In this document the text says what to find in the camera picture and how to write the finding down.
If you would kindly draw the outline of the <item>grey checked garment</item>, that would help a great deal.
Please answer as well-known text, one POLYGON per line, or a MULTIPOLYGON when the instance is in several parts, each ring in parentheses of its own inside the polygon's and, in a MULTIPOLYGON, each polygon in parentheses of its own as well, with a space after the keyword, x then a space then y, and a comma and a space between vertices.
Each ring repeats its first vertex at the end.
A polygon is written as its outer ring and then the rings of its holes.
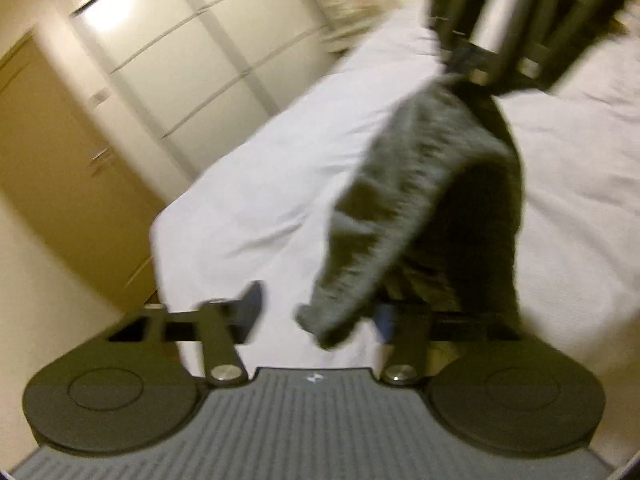
POLYGON ((421 289, 518 327, 520 154, 490 93, 442 75, 405 98, 331 214, 328 248, 297 324, 341 344, 387 295, 421 289))

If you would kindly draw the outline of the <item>white bed duvet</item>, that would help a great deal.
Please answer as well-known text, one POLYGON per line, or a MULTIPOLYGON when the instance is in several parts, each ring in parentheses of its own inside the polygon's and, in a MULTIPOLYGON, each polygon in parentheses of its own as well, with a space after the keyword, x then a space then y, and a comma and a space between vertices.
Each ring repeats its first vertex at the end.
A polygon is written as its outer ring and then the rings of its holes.
MULTIPOLYGON (((391 13, 329 75, 213 164, 154 221, 160 296, 172 310, 262 281, 248 368, 374 367, 361 323, 318 348, 294 320, 326 249, 337 197, 397 104, 440 70, 424 7, 391 13)), ((526 326, 600 376, 639 362, 639 10, 550 92, 499 101, 525 169, 518 292, 526 326)))

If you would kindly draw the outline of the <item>brown wooden door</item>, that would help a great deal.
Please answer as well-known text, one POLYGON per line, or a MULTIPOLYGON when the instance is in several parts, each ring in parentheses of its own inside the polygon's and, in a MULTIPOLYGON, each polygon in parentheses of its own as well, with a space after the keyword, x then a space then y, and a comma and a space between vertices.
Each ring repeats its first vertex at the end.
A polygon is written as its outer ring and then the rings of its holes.
POLYGON ((44 244, 119 310, 155 294, 149 234, 164 202, 111 147, 31 34, 1 60, 1 189, 44 244))

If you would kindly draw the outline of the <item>white sliding wardrobe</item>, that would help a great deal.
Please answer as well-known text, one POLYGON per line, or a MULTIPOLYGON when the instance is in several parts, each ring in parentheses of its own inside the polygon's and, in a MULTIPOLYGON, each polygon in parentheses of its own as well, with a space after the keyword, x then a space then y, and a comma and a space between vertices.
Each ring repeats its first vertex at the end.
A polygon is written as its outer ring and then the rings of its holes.
POLYGON ((324 76, 312 0, 70 0, 122 97, 196 177, 324 76))

